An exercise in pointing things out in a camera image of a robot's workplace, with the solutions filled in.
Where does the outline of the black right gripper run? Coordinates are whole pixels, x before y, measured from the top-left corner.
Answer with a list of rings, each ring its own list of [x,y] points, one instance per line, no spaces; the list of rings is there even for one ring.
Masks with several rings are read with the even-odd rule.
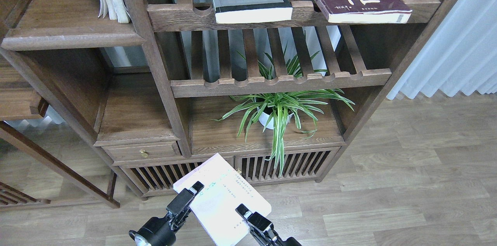
[[[259,212],[252,212],[245,205],[240,204],[235,211],[244,219],[250,227],[250,232],[260,246],[301,246],[294,237],[285,241],[274,231],[273,223]]]

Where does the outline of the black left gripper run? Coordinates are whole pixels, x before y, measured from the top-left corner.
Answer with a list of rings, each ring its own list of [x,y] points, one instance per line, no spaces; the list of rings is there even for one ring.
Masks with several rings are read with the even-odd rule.
[[[163,218],[152,217],[138,231],[130,230],[131,239],[137,246],[172,246],[176,242],[176,233],[191,212],[190,204],[203,188],[200,181],[191,188],[184,188],[167,205],[167,214]]]

